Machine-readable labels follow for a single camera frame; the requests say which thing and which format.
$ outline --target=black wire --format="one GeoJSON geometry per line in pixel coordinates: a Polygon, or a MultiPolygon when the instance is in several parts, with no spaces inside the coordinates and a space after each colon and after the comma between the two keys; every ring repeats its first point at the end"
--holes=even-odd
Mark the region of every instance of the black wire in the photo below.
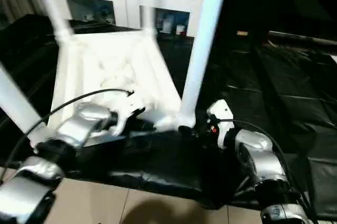
{"type": "Polygon", "coordinates": [[[305,209],[306,214],[308,216],[311,216],[311,220],[314,224],[319,224],[318,221],[317,221],[317,218],[316,218],[316,214],[315,214],[314,210],[312,209],[308,199],[306,198],[306,195],[304,194],[304,192],[300,188],[296,178],[293,176],[293,172],[289,168],[288,163],[285,161],[284,152],[282,151],[280,145],[275,141],[275,139],[270,134],[268,134],[264,129],[260,128],[259,126],[255,125],[253,123],[249,123],[248,121],[236,120],[236,119],[221,119],[221,120],[218,120],[218,121],[219,122],[227,121],[227,122],[241,123],[241,124],[248,125],[248,126],[254,128],[254,129],[258,130],[259,132],[265,134],[273,142],[273,145],[276,146],[277,150],[279,151],[279,159],[280,159],[281,165],[284,169],[285,175],[287,176],[287,178],[289,180],[290,185],[292,187],[296,188],[300,192],[301,197],[303,198],[303,200],[300,200],[300,202],[301,202],[301,205],[303,206],[303,208],[305,209]]]}
{"type": "Polygon", "coordinates": [[[124,93],[127,93],[128,95],[130,95],[132,92],[130,91],[127,91],[127,90],[123,90],[123,89],[115,89],[115,88],[110,88],[110,89],[102,89],[102,90],[97,90],[97,91],[92,91],[91,93],[87,93],[87,94],[83,94],[83,95],[80,95],[74,99],[71,99],[69,101],[67,101],[66,103],[56,107],[54,110],[52,110],[50,113],[48,113],[47,115],[45,115],[44,117],[42,117],[37,123],[35,123],[19,140],[18,142],[16,143],[16,145],[14,146],[14,148],[12,149],[6,163],[5,163],[5,166],[4,166],[4,169],[1,173],[1,176],[0,176],[0,181],[3,181],[4,180],[4,177],[6,175],[6,171],[7,169],[9,168],[10,164],[12,163],[16,153],[18,152],[18,150],[21,148],[21,145],[24,143],[24,141],[26,140],[26,137],[42,122],[48,120],[49,116],[53,115],[54,113],[56,113],[57,111],[61,110],[62,108],[70,105],[71,103],[74,103],[80,99],[83,99],[83,98],[86,98],[88,96],[92,96],[92,95],[95,95],[95,94],[99,94],[99,93],[104,93],[104,92],[107,92],[107,91],[120,91],[120,92],[124,92],[124,93]]]}

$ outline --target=black mat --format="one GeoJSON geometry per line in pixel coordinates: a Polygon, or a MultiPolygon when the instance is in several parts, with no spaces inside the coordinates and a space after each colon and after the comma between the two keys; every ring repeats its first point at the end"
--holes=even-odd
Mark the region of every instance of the black mat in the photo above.
{"type": "MultiPolygon", "coordinates": [[[[72,22],[77,33],[122,30],[110,25],[72,22]]],[[[337,67],[329,56],[283,48],[240,52],[213,46],[198,110],[224,98],[234,117],[268,131],[287,154],[319,219],[337,220],[337,67]]],[[[160,38],[159,45],[182,93],[191,41],[160,38]]],[[[40,114],[52,99],[57,45],[48,20],[26,16],[0,33],[1,61],[40,114]]],[[[20,133],[1,115],[3,160],[20,133]]],[[[31,154],[29,144],[17,160],[31,154]]],[[[226,203],[257,208],[253,196],[232,199],[240,181],[230,152],[205,148],[203,139],[176,132],[138,137],[83,151],[69,177],[191,198],[208,208],[226,203]]]]}

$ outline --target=cabinet door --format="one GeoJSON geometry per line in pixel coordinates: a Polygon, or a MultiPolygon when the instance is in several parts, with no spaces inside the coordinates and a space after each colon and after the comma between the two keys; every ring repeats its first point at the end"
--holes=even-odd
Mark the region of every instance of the cabinet door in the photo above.
{"type": "Polygon", "coordinates": [[[125,0],[56,0],[65,19],[99,21],[128,27],[125,0]]]}
{"type": "MultiPolygon", "coordinates": [[[[167,21],[171,22],[173,26],[172,32],[175,32],[175,26],[179,25],[179,22],[184,23],[185,21],[182,19],[186,18],[187,36],[194,37],[199,24],[201,5],[202,0],[154,0],[153,7],[157,9],[155,23],[158,24],[158,19],[165,18],[163,17],[165,11],[163,10],[166,9],[169,15],[167,21]],[[170,19],[177,19],[177,16],[180,19],[178,22],[170,21],[170,19]]],[[[128,26],[130,28],[141,28],[142,0],[126,0],[126,8],[128,26]]]]}

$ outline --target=white pole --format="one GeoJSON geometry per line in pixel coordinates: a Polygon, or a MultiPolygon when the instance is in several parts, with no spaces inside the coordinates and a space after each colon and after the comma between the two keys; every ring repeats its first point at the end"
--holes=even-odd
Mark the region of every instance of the white pole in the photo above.
{"type": "Polygon", "coordinates": [[[150,35],[154,35],[154,9],[153,0],[143,0],[143,30],[150,35]]]}
{"type": "Polygon", "coordinates": [[[193,127],[195,124],[195,107],[200,93],[207,60],[221,12],[223,0],[203,0],[201,18],[194,40],[189,69],[184,87],[178,123],[193,127]]]}
{"type": "MultiPolygon", "coordinates": [[[[12,78],[0,64],[0,107],[22,132],[27,132],[33,124],[40,120],[40,116],[21,93],[12,78]]],[[[44,123],[33,130],[28,138],[32,147],[45,141],[49,131],[44,123]]]]}
{"type": "Polygon", "coordinates": [[[72,35],[68,23],[61,17],[55,0],[42,0],[54,27],[55,38],[59,43],[67,42],[72,35]]]}

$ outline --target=beige floor tile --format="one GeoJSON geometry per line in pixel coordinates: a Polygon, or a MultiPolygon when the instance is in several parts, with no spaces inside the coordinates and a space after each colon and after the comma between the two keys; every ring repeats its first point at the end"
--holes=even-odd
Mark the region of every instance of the beige floor tile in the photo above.
{"type": "Polygon", "coordinates": [[[195,201],[130,190],[121,224],[228,224],[227,207],[204,210],[195,201]]]}
{"type": "Polygon", "coordinates": [[[261,224],[260,212],[228,206],[229,224],[261,224]]]}
{"type": "Polygon", "coordinates": [[[128,189],[64,179],[46,224],[118,224],[128,189]]]}

